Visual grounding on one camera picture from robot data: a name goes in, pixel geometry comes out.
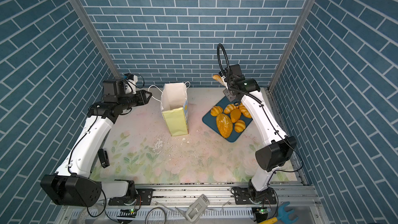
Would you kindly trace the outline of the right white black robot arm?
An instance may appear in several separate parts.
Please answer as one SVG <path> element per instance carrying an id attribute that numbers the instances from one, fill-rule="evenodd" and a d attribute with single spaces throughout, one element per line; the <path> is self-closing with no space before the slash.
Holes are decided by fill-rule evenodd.
<path id="1" fill-rule="evenodd" d="M 254 204 L 277 204 L 277 194 L 270 183 L 277 172 L 286 172 L 282 166 L 295 153 L 297 141 L 278 125 L 257 82 L 252 78 L 246 79 L 238 64 L 230 65 L 222 44 L 217 45 L 217 59 L 221 76 L 218 81 L 226 87 L 224 95 L 230 102 L 242 103 L 248 110 L 263 142 L 263 147 L 255 152 L 258 168 L 242 198 L 248 198 Z"/>

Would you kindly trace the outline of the large sesame oval bread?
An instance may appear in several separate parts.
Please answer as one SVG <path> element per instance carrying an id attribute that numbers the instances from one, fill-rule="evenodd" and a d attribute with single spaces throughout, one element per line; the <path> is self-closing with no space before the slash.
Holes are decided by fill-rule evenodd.
<path id="1" fill-rule="evenodd" d="M 226 114 L 219 114 L 216 117 L 216 125 L 220 135 L 223 138 L 227 139 L 230 137 L 233 131 L 233 123 L 229 116 L 227 116 Z"/>

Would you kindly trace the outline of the long braided bread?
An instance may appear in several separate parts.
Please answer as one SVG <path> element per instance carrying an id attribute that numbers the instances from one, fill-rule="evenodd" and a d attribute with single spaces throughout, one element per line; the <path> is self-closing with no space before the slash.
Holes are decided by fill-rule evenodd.
<path id="1" fill-rule="evenodd" d="M 226 87 L 226 88 L 228 87 L 227 83 L 224 80 L 224 77 L 221 77 L 220 75 L 217 74 L 217 75 L 213 75 L 212 78 L 214 80 L 216 80 L 217 82 L 219 82 L 224 87 Z"/>

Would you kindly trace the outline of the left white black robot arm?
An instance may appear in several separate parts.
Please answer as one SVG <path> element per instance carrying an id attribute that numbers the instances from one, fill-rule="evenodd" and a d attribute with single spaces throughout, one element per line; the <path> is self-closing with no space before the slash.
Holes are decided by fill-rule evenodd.
<path id="1" fill-rule="evenodd" d="M 91 207 L 113 199 L 124 205 L 135 204 L 138 193 L 133 181 L 102 183 L 90 179 L 97 161 L 110 165 L 103 146 L 117 118 L 128 110 L 149 103 L 152 94 L 137 85 L 138 76 L 103 81 L 103 96 L 88 110 L 87 119 L 75 145 L 53 174 L 44 175 L 40 186 L 56 205 Z"/>

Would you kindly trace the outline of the white paper gift bag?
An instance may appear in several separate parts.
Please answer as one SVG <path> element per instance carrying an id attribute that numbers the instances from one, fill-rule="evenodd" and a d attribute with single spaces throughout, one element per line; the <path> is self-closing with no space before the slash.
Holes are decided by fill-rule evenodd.
<path id="1" fill-rule="evenodd" d="M 161 92 L 159 99 L 163 119 L 169 129 L 171 136 L 189 134 L 188 131 L 188 93 L 190 82 L 165 84 L 161 90 L 155 85 L 148 88 L 156 88 Z"/>

